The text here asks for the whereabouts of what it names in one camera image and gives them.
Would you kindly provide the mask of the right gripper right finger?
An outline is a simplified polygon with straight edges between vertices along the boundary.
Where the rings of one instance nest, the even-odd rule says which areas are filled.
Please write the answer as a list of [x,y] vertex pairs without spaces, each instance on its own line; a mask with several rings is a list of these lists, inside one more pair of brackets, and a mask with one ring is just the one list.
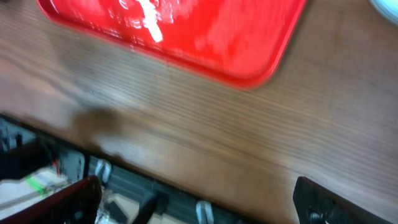
[[296,181],[293,201],[300,224],[389,224],[303,176]]

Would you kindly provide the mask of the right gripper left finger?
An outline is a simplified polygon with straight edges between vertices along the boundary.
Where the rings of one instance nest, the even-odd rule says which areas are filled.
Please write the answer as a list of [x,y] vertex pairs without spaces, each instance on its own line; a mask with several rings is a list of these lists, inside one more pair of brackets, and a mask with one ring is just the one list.
[[91,175],[1,220],[1,224],[94,223],[101,195],[100,182]]

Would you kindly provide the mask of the white plate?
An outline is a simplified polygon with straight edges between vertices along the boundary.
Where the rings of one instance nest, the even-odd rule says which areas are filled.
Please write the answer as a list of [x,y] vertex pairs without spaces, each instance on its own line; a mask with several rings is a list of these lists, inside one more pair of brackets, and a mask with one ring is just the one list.
[[398,0],[369,0],[378,13],[394,25],[398,25]]

